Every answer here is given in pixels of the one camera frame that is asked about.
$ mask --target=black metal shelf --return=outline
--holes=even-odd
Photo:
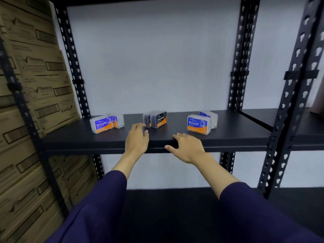
[[[49,0],[55,5],[69,6],[81,6],[91,4],[103,4],[103,3],[122,3],[122,2],[135,2],[135,1],[148,1],[148,0]]]
[[[273,128],[278,109],[244,109],[242,113],[261,126]],[[324,120],[305,110],[290,151],[324,150]]]
[[[187,131],[187,116],[198,112],[168,113],[168,123],[159,129],[149,128],[150,142],[147,153],[167,153],[165,145],[177,147],[172,135],[188,133],[199,138],[207,152],[265,151],[270,131],[232,110],[213,111],[218,114],[218,127],[209,135]],[[122,154],[125,140],[133,123],[142,122],[142,114],[124,115],[125,127],[100,134],[91,131],[88,119],[65,126],[47,137],[43,147],[54,154]]]

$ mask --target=hand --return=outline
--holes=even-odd
[[[177,133],[173,135],[173,138],[178,141],[179,148],[176,149],[169,145],[165,148],[185,163],[194,164],[195,158],[205,153],[201,141],[191,135]]]
[[[132,129],[128,132],[128,136],[125,142],[125,154],[133,154],[135,156],[143,155],[146,152],[149,134],[148,130],[145,130],[143,134],[142,127],[145,127],[144,123],[133,124]]]

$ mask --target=perforated metal upright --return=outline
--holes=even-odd
[[[14,74],[13,68],[10,64],[9,57],[4,47],[4,43],[2,39],[0,39],[0,64],[7,80],[8,89],[12,92],[15,103],[25,123],[25,126],[22,127],[25,129],[20,129],[20,132],[26,132],[30,135],[31,141],[34,144],[35,150],[37,152],[39,161],[43,167],[45,175],[47,177],[48,183],[52,188],[54,197],[58,202],[63,217],[66,218],[67,215],[69,214],[69,211],[64,202],[63,196],[61,194],[54,173],[52,171],[51,165],[48,162],[48,156],[46,155],[45,152],[43,152],[42,142],[37,132],[38,127],[35,126],[34,120],[30,115],[30,111],[26,105],[25,98],[21,92],[22,85],[19,83],[19,81],[17,80]]]
[[[324,46],[324,0],[307,0],[285,86],[263,163],[258,190],[268,198],[278,188],[313,83]]]
[[[81,110],[82,118],[90,118],[90,110],[87,101],[86,90],[84,87],[84,80],[81,74],[78,56],[73,40],[72,30],[70,26],[69,16],[67,14],[67,8],[61,5],[55,5],[55,12],[57,20],[59,22],[63,43],[69,66],[72,74],[72,82],[75,86],[75,91],[78,98],[79,107]],[[101,180],[104,176],[103,166],[101,163],[100,155],[92,155],[93,162],[97,170],[98,179]]]
[[[228,110],[240,112],[243,107],[245,86],[249,74],[255,26],[257,23],[260,0],[241,0],[237,25],[233,71],[228,97]],[[235,153],[221,153],[220,164],[233,173]]]

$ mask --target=person's right hand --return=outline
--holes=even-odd
[[[197,156],[205,153],[201,141],[196,137],[177,133],[173,138],[178,141],[179,148],[166,145],[165,149],[185,163],[193,164]]]

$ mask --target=product label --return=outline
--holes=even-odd
[[[97,133],[103,132],[105,130],[110,130],[114,126],[109,118],[103,118],[95,121]]]
[[[199,116],[204,116],[204,117],[209,117],[209,118],[210,118],[209,115],[207,115],[207,114],[205,114],[205,113],[203,113],[203,112],[199,112]]]
[[[163,124],[167,123],[167,113],[161,113],[159,115],[156,116],[156,123],[157,123],[157,127],[162,126]]]
[[[118,120],[116,116],[111,116],[112,117],[112,122],[114,124],[114,127],[117,128],[118,127]]]
[[[206,120],[188,118],[188,130],[206,135],[207,125],[208,124]]]

